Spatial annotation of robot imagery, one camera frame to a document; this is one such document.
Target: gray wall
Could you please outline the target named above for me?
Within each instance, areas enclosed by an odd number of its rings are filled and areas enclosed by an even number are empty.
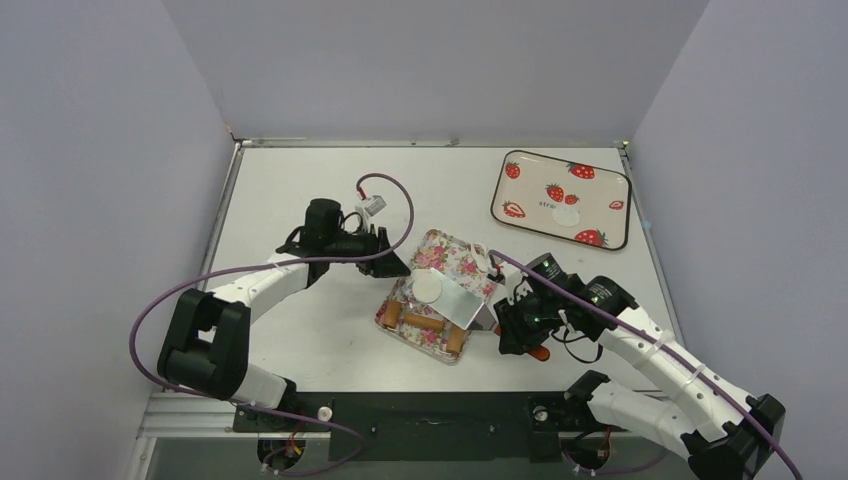
[[[0,476],[119,478],[151,389],[130,323],[197,272],[232,142],[158,0],[14,3],[0,8]],[[151,361],[164,314],[143,332]]]
[[[163,0],[240,137],[629,139],[707,0]]]
[[[846,478],[848,3],[712,0],[634,137],[687,345]],[[777,458],[763,478],[790,478]]]

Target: strawberry print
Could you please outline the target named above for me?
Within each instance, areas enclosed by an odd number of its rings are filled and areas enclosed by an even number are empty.
[[[524,218],[527,216],[527,214],[524,213],[524,209],[521,208],[521,205],[515,202],[504,203],[504,213],[513,218]]]
[[[568,171],[577,178],[585,178],[586,180],[595,178],[595,169],[589,165],[569,163]]]
[[[545,191],[548,192],[548,196],[551,197],[551,200],[555,202],[561,202],[562,199],[565,198],[565,192],[562,190],[562,187],[556,183],[552,183],[545,187]]]
[[[574,237],[578,242],[583,242],[596,247],[606,247],[606,235],[600,230],[583,230]]]
[[[518,166],[517,162],[506,162],[506,176],[512,179],[518,178],[521,175],[521,167]]]

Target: tabletop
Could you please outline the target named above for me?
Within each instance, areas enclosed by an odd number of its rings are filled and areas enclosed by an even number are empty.
[[[265,261],[303,223],[313,198],[332,198],[345,212],[353,211],[359,199],[354,182],[365,173],[381,172],[403,183],[415,203],[412,233],[397,251],[402,260],[409,260],[431,228],[483,243],[522,262],[552,252],[564,270],[580,274],[584,281],[596,275],[612,278],[660,327],[673,328],[635,208],[627,246],[615,252],[509,227],[492,218],[490,204],[504,156],[517,149],[624,171],[614,148],[246,148],[214,247],[212,270]],[[388,206],[373,223],[387,227],[394,242],[408,221],[402,194],[381,179],[369,179],[363,187],[386,200]],[[231,280],[216,278],[207,288]],[[386,335],[374,323],[394,281],[364,277],[352,265],[332,266],[308,290],[290,296],[253,325],[250,361],[295,381],[298,390],[314,392],[562,391],[587,368],[633,390],[656,390],[612,353],[586,366],[548,340],[551,358],[539,362],[527,355],[500,355],[498,337],[491,332],[475,332],[462,358],[454,365],[443,364]],[[490,303],[503,295],[501,289]],[[577,355],[594,357],[595,346],[589,341],[570,347]]]

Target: strawberry tray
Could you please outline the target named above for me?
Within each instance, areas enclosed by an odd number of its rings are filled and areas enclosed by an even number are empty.
[[[630,179],[582,163],[515,150],[492,198],[498,222],[605,250],[627,245]]]

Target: purple cable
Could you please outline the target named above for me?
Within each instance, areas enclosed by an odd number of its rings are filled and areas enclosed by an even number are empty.
[[[300,264],[300,263],[315,263],[315,262],[359,263],[359,262],[367,262],[367,261],[370,261],[370,260],[375,260],[377,258],[380,258],[384,255],[388,255],[389,253],[395,251],[404,241],[406,241],[406,238],[409,236],[409,233],[412,231],[412,223],[415,220],[415,208],[412,205],[412,197],[409,195],[409,192],[406,190],[406,188],[403,185],[401,185],[400,182],[398,182],[394,178],[392,178],[388,175],[382,174],[382,173],[369,173],[369,174],[366,174],[366,175],[363,175],[362,177],[360,177],[359,180],[357,180],[357,182],[356,182],[357,191],[362,192],[362,188],[360,187],[360,185],[362,184],[363,180],[366,180],[368,178],[382,178],[382,179],[388,180],[388,181],[392,182],[393,184],[395,184],[395,186],[398,187],[400,189],[400,191],[403,193],[403,196],[406,197],[407,204],[409,205],[409,223],[407,224],[406,230],[403,232],[403,235],[401,235],[400,239],[398,239],[398,241],[395,242],[394,245],[389,247],[387,250],[383,250],[382,252],[375,253],[373,255],[366,255],[366,256],[363,256],[363,257],[297,258],[297,259],[293,259],[293,260],[286,260],[285,262],[279,262],[279,263],[264,263],[264,264],[260,264],[260,265],[250,265],[250,266],[247,266],[247,267],[226,268],[224,270],[218,270],[218,271],[215,271],[215,272],[205,273],[205,274],[200,275],[200,276],[193,278],[191,280],[187,280],[187,281],[185,281],[185,282],[183,282],[183,283],[181,283],[181,284],[179,284],[175,287],[172,287],[172,288],[168,289],[165,293],[156,297],[156,299],[153,300],[152,302],[150,302],[149,305],[144,307],[144,310],[141,311],[141,313],[138,315],[138,318],[136,318],[135,322],[133,322],[132,328],[130,329],[129,346],[130,346],[130,358],[132,359],[132,362],[133,362],[133,365],[135,365],[135,368],[139,372],[141,372],[141,374],[144,375],[148,380],[150,380],[151,382],[153,382],[157,385],[160,385],[160,386],[162,386],[166,389],[173,390],[173,391],[178,392],[178,393],[187,393],[189,395],[197,395],[197,396],[200,396],[200,397],[209,398],[209,395],[206,395],[203,392],[199,392],[199,391],[193,390],[191,388],[181,387],[179,385],[175,385],[175,384],[168,382],[166,380],[162,380],[161,378],[157,377],[152,372],[147,370],[147,368],[144,367],[144,365],[141,363],[141,360],[138,357],[138,350],[136,349],[136,338],[138,337],[138,330],[141,327],[141,324],[144,321],[144,319],[147,317],[147,315],[149,315],[150,312],[154,308],[156,308],[160,303],[165,301],[165,299],[167,299],[168,297],[170,297],[171,295],[173,295],[177,292],[180,292],[180,291],[182,291],[186,288],[189,288],[189,287],[195,285],[197,282],[201,282],[203,280],[208,280],[210,278],[220,277],[220,276],[223,276],[223,275],[230,275],[230,274],[233,274],[233,273],[258,272],[258,271],[262,271],[262,270],[270,270],[272,268],[287,267],[289,265],[296,265],[296,264]],[[263,412],[263,413],[267,413],[267,414],[270,414],[270,415],[276,415],[276,416],[279,416],[279,417],[290,418],[290,419],[293,419],[293,420],[298,420],[298,421],[307,422],[307,423],[313,423],[313,424],[316,424],[316,425],[323,425],[323,426],[326,426],[326,427],[341,430],[343,432],[346,432],[346,433],[353,435],[354,437],[356,437],[360,441],[359,447],[357,447],[356,450],[354,450],[352,453],[350,453],[349,455],[345,456],[344,458],[342,458],[342,459],[340,459],[336,462],[330,463],[330,464],[325,465],[325,466],[320,467],[320,468],[316,468],[314,470],[305,471],[305,472],[296,472],[296,473],[280,472],[280,474],[282,476],[305,477],[305,476],[308,476],[308,475],[314,475],[314,474],[317,474],[317,473],[325,472],[325,471],[330,470],[332,468],[338,467],[339,465],[341,465],[341,464],[347,462],[348,460],[352,459],[353,457],[358,455],[364,448],[365,437],[360,435],[355,430],[350,429],[348,427],[345,427],[344,425],[339,425],[339,424],[333,423],[333,422],[324,422],[322,420],[318,420],[317,418],[306,417],[306,416],[297,415],[297,414],[294,414],[294,413],[281,412],[281,411],[274,410],[274,409],[271,409],[271,408],[260,407],[258,405],[250,405],[250,404],[246,404],[246,403],[239,403],[237,405],[245,407],[245,408],[257,410],[257,411],[260,411],[260,412]],[[263,463],[267,463],[271,458],[273,458],[274,455],[276,455],[276,453],[278,453],[278,452],[272,452],[271,454],[266,456]]]
[[[503,253],[498,252],[496,250],[489,250],[489,255],[494,256],[494,257],[498,257],[498,258],[502,259],[503,261],[513,265],[514,267],[518,268],[519,270],[521,270],[525,274],[530,275],[531,277],[535,278],[536,280],[542,282],[542,285],[545,285],[546,287],[548,287],[548,288],[552,289],[553,291],[559,293],[563,297],[565,297],[565,298],[571,300],[572,302],[580,305],[581,307],[583,307],[583,309],[588,310],[588,311],[594,313],[595,315],[601,316],[604,319],[613,322],[614,324],[616,324],[619,327],[627,330],[628,332],[632,333],[633,335],[636,335],[637,337],[645,340],[646,342],[649,342],[649,343],[656,343],[657,342],[656,338],[653,338],[650,335],[648,335],[647,333],[645,333],[645,332],[637,329],[636,327],[630,325],[629,323],[620,320],[618,317],[615,317],[614,315],[611,315],[611,314],[601,310],[600,308],[596,307],[595,305],[592,305],[591,303],[583,300],[582,298],[565,291],[564,289],[560,288],[558,285],[554,284],[553,282],[551,282],[547,278],[543,277],[542,275],[539,275],[538,273],[534,272],[533,270],[530,270],[529,268],[527,268],[525,265],[521,264],[520,262],[518,262],[518,261],[516,261],[516,260],[514,260],[510,257],[507,257]],[[683,367],[686,368],[687,370],[689,370],[689,372],[694,373],[696,371],[696,367],[694,365],[689,363],[689,361],[686,360],[685,358],[683,358],[682,355],[680,355],[679,353],[677,353],[674,350],[672,350],[671,348],[669,348],[668,345],[663,345],[661,347],[661,350],[663,352],[667,353],[668,356],[670,356],[671,358],[673,358],[674,360],[679,362],[681,365],[683,365]],[[739,405],[733,399],[733,397],[730,396],[729,393],[724,391],[715,382],[713,382],[709,377],[707,377],[703,373],[699,373],[698,379],[701,380],[702,382],[704,382],[714,392],[716,392],[721,398],[723,398],[728,404],[730,404],[730,406],[733,407],[734,410],[739,412],[742,415],[742,417],[745,420],[747,420],[748,423],[751,424],[752,427],[754,427],[754,430],[756,430],[757,433],[759,433],[760,436],[762,436],[766,440],[766,442],[768,442],[769,446],[774,450],[774,452],[777,454],[777,456],[780,457],[781,460],[783,460],[783,463],[785,463],[787,467],[789,467],[789,470],[792,472],[792,475],[795,476],[795,480],[803,480],[804,477],[801,475],[801,471],[798,470],[798,467],[795,466],[795,463],[792,462],[792,460],[789,458],[789,455],[787,455],[786,451],[783,450],[783,447],[780,446],[780,444],[777,442],[777,440],[774,439],[774,437],[768,432],[768,430],[765,429],[765,427],[762,426],[762,424],[760,424],[760,422],[758,422],[753,416],[751,416],[751,414],[748,413],[748,411],[745,410],[745,408],[743,408],[741,405]]]
[[[577,467],[580,469],[581,472],[589,473],[589,474],[591,474],[593,472],[593,470],[588,469],[588,468],[584,468],[579,463],[575,462],[574,459],[571,458],[571,455],[569,455],[567,451],[563,450],[562,453],[565,454],[565,458],[567,458],[569,462],[573,463],[574,465],[577,465]],[[665,457],[667,457],[668,454],[669,454],[669,451],[666,450],[666,449],[663,449],[663,451],[660,452],[660,454],[657,455],[656,458],[654,458],[653,460],[651,460],[650,462],[648,462],[644,465],[640,465],[638,467],[610,468],[610,469],[604,469],[604,470],[594,470],[595,476],[600,477],[602,475],[624,475],[624,474],[628,474],[628,473],[644,472],[645,470],[650,470],[650,469],[656,467],[660,462],[665,460]]]

